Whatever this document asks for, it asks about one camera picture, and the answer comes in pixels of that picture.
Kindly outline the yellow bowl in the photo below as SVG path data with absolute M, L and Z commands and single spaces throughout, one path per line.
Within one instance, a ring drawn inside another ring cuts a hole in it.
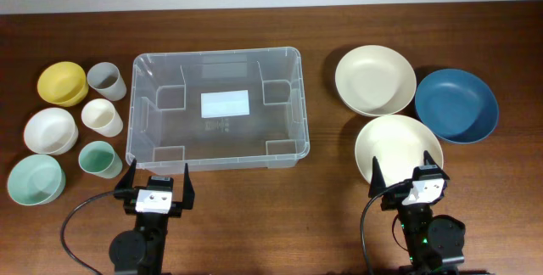
M 64 61 L 48 66 L 41 73 L 36 89 L 44 101 L 71 107 L 86 97 L 89 86 L 83 68 L 76 63 Z

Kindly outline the mint green bowl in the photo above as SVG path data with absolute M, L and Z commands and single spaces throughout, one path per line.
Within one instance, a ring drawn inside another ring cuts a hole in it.
M 8 176 L 9 197 L 19 205 L 45 205 L 63 192 L 66 177 L 54 157 L 34 154 L 17 163 Z

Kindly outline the blue plate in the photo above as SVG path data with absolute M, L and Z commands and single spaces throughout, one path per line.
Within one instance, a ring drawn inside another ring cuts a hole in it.
M 416 91 L 415 110 L 434 135 L 459 144 L 486 139 L 500 117 L 489 85 L 459 69 L 437 70 L 424 77 Z

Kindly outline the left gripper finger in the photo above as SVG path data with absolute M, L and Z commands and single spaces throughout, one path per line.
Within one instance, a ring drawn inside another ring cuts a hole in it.
M 182 194 L 182 208 L 184 210 L 191 210 L 195 201 L 195 191 L 193 184 L 189 176 L 188 163 L 184 166 L 183 173 L 183 194 Z
M 114 189 L 114 197 L 116 199 L 133 199 L 136 195 L 137 190 L 133 187 L 136 166 L 137 160 L 133 159 L 127 172 L 116 184 Z

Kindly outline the cream plate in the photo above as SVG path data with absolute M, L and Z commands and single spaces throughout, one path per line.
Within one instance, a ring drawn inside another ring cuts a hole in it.
M 444 156 L 437 137 L 420 121 L 405 115 L 386 115 L 368 122 L 355 141 L 355 161 L 363 178 L 372 179 L 372 160 L 377 159 L 385 184 L 410 178 L 424 164 L 427 151 L 438 166 Z
M 417 89 L 415 70 L 394 49 L 366 45 L 350 50 L 338 62 L 335 86 L 343 103 L 369 117 L 402 111 Z

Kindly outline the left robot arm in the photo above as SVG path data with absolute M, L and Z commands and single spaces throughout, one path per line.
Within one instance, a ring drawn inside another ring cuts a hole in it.
M 184 166 L 182 200 L 173 199 L 174 179 L 151 176 L 144 187 L 133 185 L 137 162 L 117 183 L 114 197 L 123 202 L 127 215 L 136 217 L 135 226 L 118 234 L 109 247 L 116 274 L 162 274 L 168 221 L 191 210 L 195 191 Z

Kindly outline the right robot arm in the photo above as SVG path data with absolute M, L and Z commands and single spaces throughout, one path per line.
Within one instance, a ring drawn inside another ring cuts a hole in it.
M 382 210 L 396 210 L 402 226 L 411 264 L 399 268 L 400 274 L 457 274 L 465 261 L 462 253 L 466 227 L 457 219 L 435 216 L 431 207 L 444 197 L 449 176 L 428 151 L 423 164 L 412 176 L 386 186 L 377 158 L 372 159 L 372 179 L 368 197 L 380 198 Z

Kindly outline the white bowl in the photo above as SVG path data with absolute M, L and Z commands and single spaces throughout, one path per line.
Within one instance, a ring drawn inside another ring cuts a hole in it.
M 68 152 L 79 136 L 75 119 L 65 109 L 47 108 L 37 112 L 24 130 L 26 147 L 37 154 L 60 155 Z

